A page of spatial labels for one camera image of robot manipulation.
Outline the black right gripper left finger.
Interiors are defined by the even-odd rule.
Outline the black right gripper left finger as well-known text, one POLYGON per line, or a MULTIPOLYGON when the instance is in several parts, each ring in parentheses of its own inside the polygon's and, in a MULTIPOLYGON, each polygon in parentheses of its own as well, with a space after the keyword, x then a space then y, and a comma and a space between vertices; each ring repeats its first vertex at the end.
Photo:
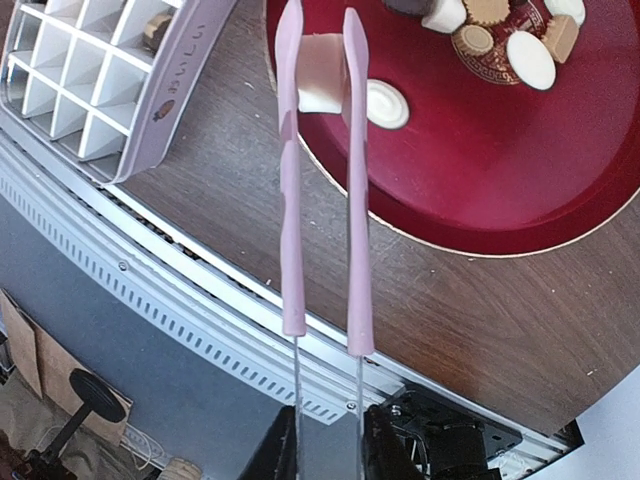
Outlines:
POLYGON ((244 480, 295 480, 296 475, 296 410, 284 406, 247 463, 244 480))

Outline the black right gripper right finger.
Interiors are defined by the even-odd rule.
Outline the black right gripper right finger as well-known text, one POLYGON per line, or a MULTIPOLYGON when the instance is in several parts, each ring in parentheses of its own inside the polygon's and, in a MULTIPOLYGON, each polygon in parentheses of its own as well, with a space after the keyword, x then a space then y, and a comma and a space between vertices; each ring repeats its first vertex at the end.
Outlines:
POLYGON ((364 413, 363 468, 366 480, 421 480, 389 417, 377 405, 364 413))

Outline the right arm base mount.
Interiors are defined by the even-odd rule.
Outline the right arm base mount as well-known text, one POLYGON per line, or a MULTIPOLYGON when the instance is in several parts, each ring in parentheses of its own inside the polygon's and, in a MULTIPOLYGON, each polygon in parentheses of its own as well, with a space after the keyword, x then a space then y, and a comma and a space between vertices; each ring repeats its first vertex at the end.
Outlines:
POLYGON ((379 404, 423 479, 500 479, 489 462, 522 434, 419 387, 379 404))

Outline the silver compartment tin box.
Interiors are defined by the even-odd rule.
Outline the silver compartment tin box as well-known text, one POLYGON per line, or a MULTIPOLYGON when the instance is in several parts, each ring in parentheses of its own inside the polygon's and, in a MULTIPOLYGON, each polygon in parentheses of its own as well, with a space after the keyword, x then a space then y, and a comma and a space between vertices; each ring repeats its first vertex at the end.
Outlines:
POLYGON ((230 1, 6 1, 1 107, 102 185, 165 158, 230 1))

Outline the white block chocolate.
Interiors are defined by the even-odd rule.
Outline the white block chocolate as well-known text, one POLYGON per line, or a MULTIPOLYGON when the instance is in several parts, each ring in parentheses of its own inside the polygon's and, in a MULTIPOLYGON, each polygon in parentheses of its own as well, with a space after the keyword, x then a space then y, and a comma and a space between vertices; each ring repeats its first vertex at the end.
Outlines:
POLYGON ((348 78, 342 34, 302 36, 296 67, 301 113, 341 114, 348 78))

